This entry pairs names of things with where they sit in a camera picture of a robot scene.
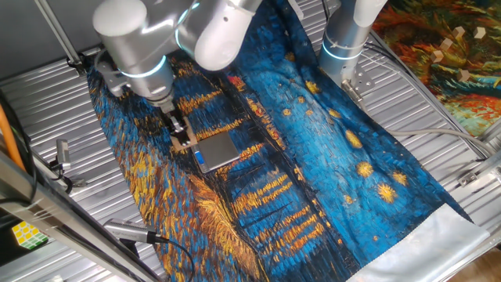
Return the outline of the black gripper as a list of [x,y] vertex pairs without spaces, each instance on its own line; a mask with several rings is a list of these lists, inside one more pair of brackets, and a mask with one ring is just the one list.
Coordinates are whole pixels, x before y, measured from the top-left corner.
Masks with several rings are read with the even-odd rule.
[[191,128],[187,128],[180,109],[173,102],[167,102],[160,105],[160,110],[174,147],[191,146],[193,133]]

